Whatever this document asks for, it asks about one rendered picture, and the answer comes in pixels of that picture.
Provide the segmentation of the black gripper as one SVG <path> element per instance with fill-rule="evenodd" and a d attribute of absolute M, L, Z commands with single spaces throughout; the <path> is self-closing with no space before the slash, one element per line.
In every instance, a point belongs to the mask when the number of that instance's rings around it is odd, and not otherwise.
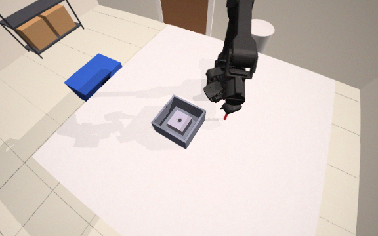
<path fill-rule="evenodd" d="M 212 82 L 215 82 L 215 80 L 217 79 L 217 77 L 219 77 L 220 79 L 220 83 L 222 85 L 225 86 L 225 89 L 226 89 L 226 81 L 224 80 L 224 73 L 222 72 L 221 68 L 220 67 L 217 67 L 217 68 L 212 68 L 212 69 L 209 69 L 207 70 L 206 72 L 206 76 L 207 76 L 207 79 L 210 83 Z M 239 111 L 240 109 L 242 108 L 242 105 L 236 105 L 236 106 L 233 106 L 233 105 L 230 105 L 230 104 L 227 104 L 226 102 L 222 105 L 222 107 L 220 108 L 220 110 L 224 110 L 226 112 L 226 114 L 231 114 L 231 113 L 234 113 L 236 111 Z"/>

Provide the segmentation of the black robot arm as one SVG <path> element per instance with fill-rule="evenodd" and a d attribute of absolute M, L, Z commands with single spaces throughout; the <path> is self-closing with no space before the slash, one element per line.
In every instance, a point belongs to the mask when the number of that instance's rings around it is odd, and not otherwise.
<path fill-rule="evenodd" d="M 251 36 L 252 8 L 255 0 L 226 0 L 229 23 L 223 50 L 215 60 L 215 68 L 224 73 L 225 86 L 219 77 L 203 88 L 211 102 L 225 96 L 227 104 L 236 106 L 245 102 L 245 80 L 252 79 L 258 63 L 258 52 Z M 250 68 L 246 71 L 246 68 Z"/>

